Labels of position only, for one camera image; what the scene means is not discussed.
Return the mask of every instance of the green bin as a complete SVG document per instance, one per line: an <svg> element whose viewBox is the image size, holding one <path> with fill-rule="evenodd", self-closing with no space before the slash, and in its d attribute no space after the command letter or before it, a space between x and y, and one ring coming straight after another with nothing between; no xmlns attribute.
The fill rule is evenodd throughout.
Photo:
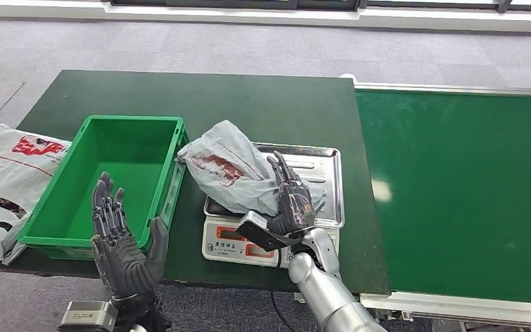
<svg viewBox="0 0 531 332"><path fill-rule="evenodd" d="M169 230L185 170L176 152L187 143L182 118L89 116L18 241L54 259L93 259L92 191L108 172L113 194L125 189L127 224L146 250L154 217Z"/></svg>

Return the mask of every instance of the white scale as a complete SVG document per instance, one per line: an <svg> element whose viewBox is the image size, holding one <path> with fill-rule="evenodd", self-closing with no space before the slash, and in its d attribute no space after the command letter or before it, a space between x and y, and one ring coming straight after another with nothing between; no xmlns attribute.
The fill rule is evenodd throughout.
<svg viewBox="0 0 531 332"><path fill-rule="evenodd" d="M339 229L344 225L341 155L338 150L323 147L299 147L254 143L264 155L273 151L282 153L290 166L309 187L320 186L327 193L323 208L318 211L315 225L325 229L339 252ZM235 232L241 215L225 210L212 199L205 202L207 216L203 231L203 256L214 261L239 264L276 266L276 250L266 252L256 244ZM281 249L280 266L287 268L293 253L290 248Z"/></svg>

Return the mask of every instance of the stainless steel tray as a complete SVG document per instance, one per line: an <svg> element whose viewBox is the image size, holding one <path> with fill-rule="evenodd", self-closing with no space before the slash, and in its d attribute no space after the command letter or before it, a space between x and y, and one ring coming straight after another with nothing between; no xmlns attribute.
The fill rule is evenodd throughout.
<svg viewBox="0 0 531 332"><path fill-rule="evenodd" d="M345 224L343 206L343 181L341 176L341 153L328 147L303 147L298 145L278 145L253 143L264 157L273 156L274 150L280 152L288 165L305 181L309 187L326 190L323 208L317 214L315 224L319 227L341 228ZM209 197L205 202L207 216L234 217Z"/></svg>

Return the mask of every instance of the floor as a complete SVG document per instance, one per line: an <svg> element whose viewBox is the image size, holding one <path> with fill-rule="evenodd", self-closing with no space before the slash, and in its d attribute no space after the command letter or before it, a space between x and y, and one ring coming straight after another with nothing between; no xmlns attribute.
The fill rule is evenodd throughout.
<svg viewBox="0 0 531 332"><path fill-rule="evenodd" d="M285 26L0 19L0 122L15 127L61 69L250 73L362 82L531 88L531 35ZM268 294L162 287L172 331L287 331ZM106 299L99 280L0 273L0 331L53 331L72 299ZM299 331L308 309L278 295ZM390 331L428 331L426 321Z"/></svg>

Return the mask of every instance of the white shopping bag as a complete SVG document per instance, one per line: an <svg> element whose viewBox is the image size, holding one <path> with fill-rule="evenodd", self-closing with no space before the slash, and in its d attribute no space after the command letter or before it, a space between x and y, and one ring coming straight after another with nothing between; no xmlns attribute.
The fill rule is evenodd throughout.
<svg viewBox="0 0 531 332"><path fill-rule="evenodd" d="M0 262L9 264L25 248L17 233L71 143L0 124Z"/></svg>
<svg viewBox="0 0 531 332"><path fill-rule="evenodd" d="M228 120L185 145L178 159L186 163L200 189L227 210L278 215L278 184L272 166ZM318 211L326 192L311 188L310 193Z"/></svg>

